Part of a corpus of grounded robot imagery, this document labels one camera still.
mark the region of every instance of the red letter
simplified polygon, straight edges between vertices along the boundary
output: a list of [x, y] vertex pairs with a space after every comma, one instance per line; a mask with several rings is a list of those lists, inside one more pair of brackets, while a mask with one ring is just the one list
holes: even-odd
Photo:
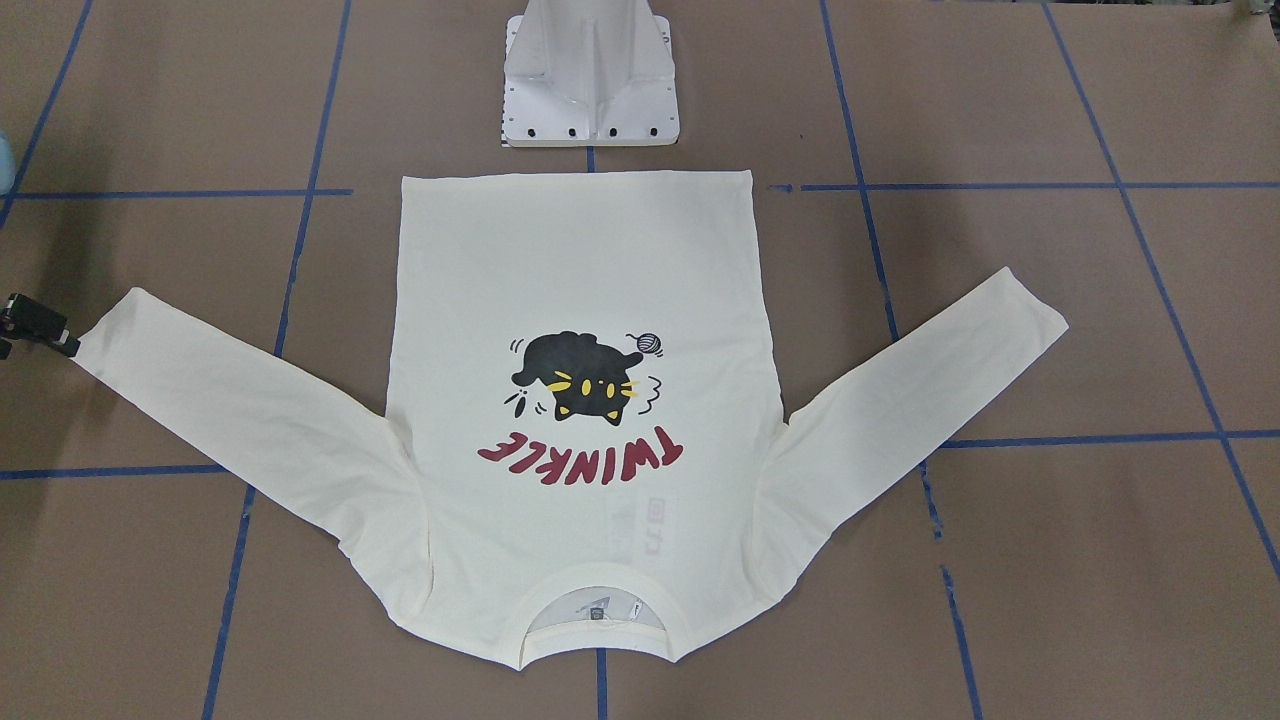
[[529, 443], [529, 450], [530, 452], [524, 460], [513, 464], [511, 468], [507, 469], [511, 470], [512, 473], [518, 474], [532, 468], [534, 462], [538, 462], [538, 459], [541, 457], [544, 452], [547, 452], [547, 446], [535, 439], [534, 442]]
[[600, 451], [593, 450], [590, 457], [585, 452], [579, 452], [577, 457], [573, 459], [573, 464], [568, 469], [568, 474], [564, 475], [564, 484], [571, 486], [582, 478], [584, 483], [590, 483], [595, 479], [595, 469], [600, 465]]
[[622, 482], [636, 477], [636, 465], [643, 462], [658, 468], [658, 456], [653, 454], [649, 441], [636, 438], [635, 442], [628, 442], [626, 450], [622, 451]]
[[477, 450], [476, 452], [480, 457], [497, 462], [521, 447], [525, 447], [525, 442], [529, 441], [527, 437], [520, 433], [511, 433], [511, 439], [512, 442], [499, 442], [497, 450]]
[[604, 451], [604, 477], [600, 478], [602, 486], [607, 486], [613, 482], [613, 464], [616, 457], [617, 452], [614, 452], [612, 447]]
[[550, 450], [552, 459], [534, 468], [534, 471], [543, 477], [544, 486], [554, 486], [556, 480], [559, 479], [561, 473], [564, 471], [564, 466], [568, 465], [568, 456], [573, 455], [573, 451], [566, 450], [564, 452], [561, 452], [554, 447], [548, 450]]
[[685, 446], [671, 442], [671, 437], [667, 430], [662, 429], [662, 425], [654, 425], [653, 432], [658, 433], [658, 442], [662, 443], [662, 465], [667, 466], [678, 460]]

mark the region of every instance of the cat graphic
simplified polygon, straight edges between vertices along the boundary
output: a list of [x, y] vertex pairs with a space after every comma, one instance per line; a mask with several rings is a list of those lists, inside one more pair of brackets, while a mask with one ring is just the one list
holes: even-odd
[[616, 427], [636, 395], [627, 370], [643, 359], [640, 352], [623, 355], [600, 345], [594, 334], [564, 331], [534, 338], [525, 348], [525, 368], [511, 380], [520, 387], [541, 380], [556, 397], [557, 420], [591, 415]]

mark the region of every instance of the printed graphic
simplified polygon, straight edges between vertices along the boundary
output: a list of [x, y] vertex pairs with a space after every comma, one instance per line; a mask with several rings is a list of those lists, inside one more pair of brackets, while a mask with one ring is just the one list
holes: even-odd
[[[627, 337], [636, 340], [639, 350], [626, 355], [600, 343], [590, 333], [564, 331], [536, 337], [525, 346], [524, 368], [511, 375], [511, 380], [521, 388], [541, 382], [556, 400], [549, 410], [556, 420], [585, 415], [604, 418], [617, 427], [622, 423], [627, 402], [636, 396], [636, 382], [627, 375], [627, 370], [639, 365], [645, 354], [662, 354], [662, 341], [653, 333]], [[522, 340], [513, 341], [509, 350], [518, 352], [522, 343]], [[658, 398], [657, 387], [662, 386], [658, 378], [648, 377], [657, 386], [654, 397], [641, 414], [653, 409], [653, 401]], [[504, 402], [516, 402], [517, 418], [525, 411], [527, 393], [527, 389], [521, 389]]]

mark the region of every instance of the shirt's right sleeve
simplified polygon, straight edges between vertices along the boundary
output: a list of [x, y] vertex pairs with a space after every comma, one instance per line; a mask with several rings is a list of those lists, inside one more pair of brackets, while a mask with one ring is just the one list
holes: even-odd
[[792, 414], [760, 478], [762, 591], [786, 593], [835, 529], [911, 471], [1066, 331], [1005, 268]]
[[422, 489], [384, 418], [141, 288], [82, 338], [74, 361], [337, 537], [393, 620], [403, 625], [422, 607], [431, 587]]

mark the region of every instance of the brown table surface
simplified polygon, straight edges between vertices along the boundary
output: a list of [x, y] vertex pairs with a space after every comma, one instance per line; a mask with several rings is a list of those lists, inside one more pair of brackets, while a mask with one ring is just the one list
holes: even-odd
[[401, 176], [748, 168], [788, 410], [1004, 265], [1071, 331], [777, 609], [677, 665], [518, 674], [399, 630], [332, 538], [18, 347], [0, 716], [1280, 716], [1266, 18], [654, 4], [680, 142], [598, 151], [499, 146], [521, 0], [0, 4], [0, 292], [82, 333], [143, 286], [380, 411]]

